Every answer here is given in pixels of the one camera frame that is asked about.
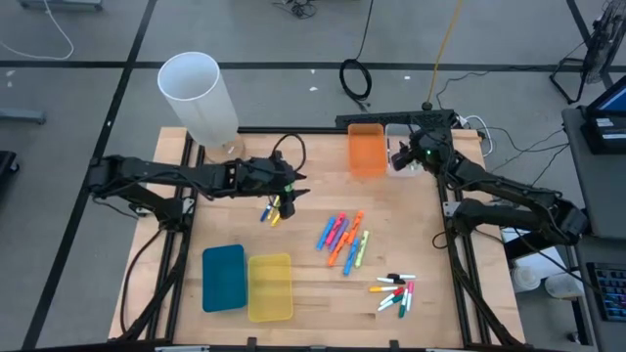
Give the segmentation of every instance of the white bucket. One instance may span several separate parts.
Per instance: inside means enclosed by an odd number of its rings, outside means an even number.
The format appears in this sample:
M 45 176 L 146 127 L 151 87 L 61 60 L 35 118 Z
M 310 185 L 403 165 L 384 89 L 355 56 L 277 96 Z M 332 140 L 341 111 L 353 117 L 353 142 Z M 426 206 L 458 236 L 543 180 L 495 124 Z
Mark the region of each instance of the white bucket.
M 580 272 L 572 272 L 580 277 Z M 585 292 L 583 283 L 572 278 L 567 273 L 550 276 L 546 279 L 546 291 L 554 298 L 566 299 L 580 297 Z
M 157 83 L 196 142 L 218 148 L 237 138 L 235 107 L 211 56 L 178 54 L 160 68 Z
M 511 270 L 511 280 L 515 293 L 526 292 L 539 287 L 541 279 L 532 267 L 521 266 Z

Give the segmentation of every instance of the floor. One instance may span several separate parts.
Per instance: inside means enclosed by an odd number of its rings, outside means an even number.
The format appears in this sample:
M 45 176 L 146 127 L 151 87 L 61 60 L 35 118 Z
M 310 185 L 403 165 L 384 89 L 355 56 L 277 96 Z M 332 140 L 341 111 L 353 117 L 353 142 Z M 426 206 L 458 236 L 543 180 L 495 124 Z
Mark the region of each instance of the floor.
M 48 116 L 42 126 L 0 122 L 0 150 L 17 152 L 22 165 L 0 203 L 0 282 L 4 283 L 0 350 L 22 346 L 88 160 L 94 149 L 105 146 L 97 145 L 102 131 L 106 136 L 111 130 L 105 154 L 151 158 L 159 128 L 180 124 L 157 89 L 157 70 L 136 68 L 124 74 L 129 57 L 162 62 L 185 51 L 214 56 L 230 67 L 223 75 L 242 126 L 331 126 L 336 115 L 359 112 L 342 92 L 335 66 L 320 63 L 340 63 L 358 52 L 369 1 L 317 1 L 317 15 L 304 21 L 271 2 L 107 0 L 101 13 L 53 8 L 75 45 L 69 64 L 39 65 L 0 48 L 0 106 L 45 110 Z M 372 112 L 420 108 L 455 3 L 375 2 L 361 62 L 423 65 L 373 70 Z M 154 4 L 152 16 L 144 17 Z M 601 13 L 602 4 L 602 0 L 578 1 L 588 27 Z M 134 58 L 131 47 L 142 18 L 144 24 L 150 22 Z M 24 10 L 15 1 L 0 3 L 0 40 L 39 55 L 62 56 L 67 49 L 42 11 Z M 581 42 L 565 0 L 472 0 L 464 4 L 442 59 L 457 66 L 439 73 L 437 87 L 466 73 L 459 69 L 554 65 Z M 584 55 L 584 50 L 576 54 Z M 241 63 L 256 64 L 243 69 Z M 263 63 L 279 64 L 263 69 Z M 626 65 L 626 52 L 620 52 L 614 64 Z M 611 75 L 613 80 L 619 77 Z M 576 73 L 559 77 L 572 90 L 577 78 Z M 593 101 L 603 90 L 601 83 L 587 86 L 582 103 Z M 122 91 L 125 94 L 119 99 Z M 567 107 L 548 73 L 530 71 L 491 72 L 452 82 L 442 104 L 506 128 L 521 147 L 557 130 L 560 111 Z M 515 154 L 501 132 L 494 131 L 493 138 L 495 152 L 486 158 L 488 169 Z M 564 141 L 561 133 L 545 145 Z M 498 173 L 531 182 L 552 153 L 526 154 Z M 569 151 L 556 159 L 538 185 L 561 190 L 582 204 Z M 105 341 L 133 231 L 132 220 L 87 203 L 37 347 Z M 594 350 L 565 340 L 565 334 L 575 330 L 568 302 L 550 299 L 540 288 L 519 295 L 518 303 L 530 343 Z

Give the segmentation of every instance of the yellow tray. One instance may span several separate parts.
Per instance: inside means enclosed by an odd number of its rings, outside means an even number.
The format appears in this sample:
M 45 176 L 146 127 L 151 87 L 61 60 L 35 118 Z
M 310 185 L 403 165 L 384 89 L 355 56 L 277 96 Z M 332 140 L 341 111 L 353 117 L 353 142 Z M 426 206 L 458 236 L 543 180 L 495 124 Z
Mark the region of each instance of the yellow tray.
M 286 254 L 257 255 L 247 262 L 247 316 L 251 322 L 291 319 L 291 257 Z

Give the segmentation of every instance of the orange container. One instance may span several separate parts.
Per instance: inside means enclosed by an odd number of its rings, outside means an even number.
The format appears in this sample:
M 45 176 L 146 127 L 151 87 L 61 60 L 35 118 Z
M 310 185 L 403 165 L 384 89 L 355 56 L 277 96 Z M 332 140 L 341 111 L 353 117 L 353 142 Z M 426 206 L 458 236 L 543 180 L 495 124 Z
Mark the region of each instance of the orange container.
M 383 176 L 387 167 L 384 130 L 378 123 L 348 126 L 350 172 L 359 177 Z

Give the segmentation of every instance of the wooden table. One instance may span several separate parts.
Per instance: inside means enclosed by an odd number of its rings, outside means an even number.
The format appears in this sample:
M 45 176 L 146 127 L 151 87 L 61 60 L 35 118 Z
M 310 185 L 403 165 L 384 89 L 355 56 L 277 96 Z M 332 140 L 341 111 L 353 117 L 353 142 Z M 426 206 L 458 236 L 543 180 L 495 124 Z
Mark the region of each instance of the wooden table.
M 155 161 L 178 164 L 185 129 L 162 128 Z M 267 156 L 280 135 L 244 134 L 246 156 Z M 271 228 L 258 218 L 267 198 L 200 199 L 192 231 L 178 323 L 174 342 L 180 344 L 244 345 L 255 336 L 259 345 L 388 346 L 390 339 L 402 347 L 462 347 L 450 261 L 446 250 L 431 244 L 443 231 L 440 201 L 434 177 L 424 172 L 414 178 L 354 179 L 347 168 L 346 135 L 301 135 L 307 161 L 300 172 L 308 176 L 296 183 L 311 193 L 295 202 L 296 213 Z M 453 131 L 455 148 L 476 162 L 483 162 L 475 131 Z M 300 145 L 286 139 L 280 146 L 292 165 L 300 162 Z M 173 188 L 150 185 L 164 197 Z M 481 193 L 465 197 L 489 200 Z M 328 219 L 340 211 L 353 218 L 365 216 L 361 230 L 371 232 L 363 266 L 349 277 L 342 274 L 346 250 L 337 265 L 327 266 L 328 250 L 316 243 Z M 149 217 L 138 222 L 129 260 L 154 234 L 157 222 Z M 481 227 L 494 236 L 498 229 Z M 126 322 L 130 324 L 152 297 L 164 236 L 139 259 L 128 290 Z M 472 237 L 477 269 L 485 300 L 516 338 L 523 332 L 503 247 L 483 236 Z M 201 254 L 208 247 L 240 243 L 246 256 L 285 252 L 291 256 L 293 317 L 288 321 L 252 323 L 247 310 L 205 313 L 201 308 Z M 387 273 L 418 276 L 411 312 L 398 319 L 397 308 L 378 313 L 384 293 L 368 293 L 376 277 Z M 162 335 L 169 299 L 161 307 L 158 327 Z M 120 335 L 118 311 L 110 336 Z M 469 304 L 472 339 L 478 341 L 477 323 Z

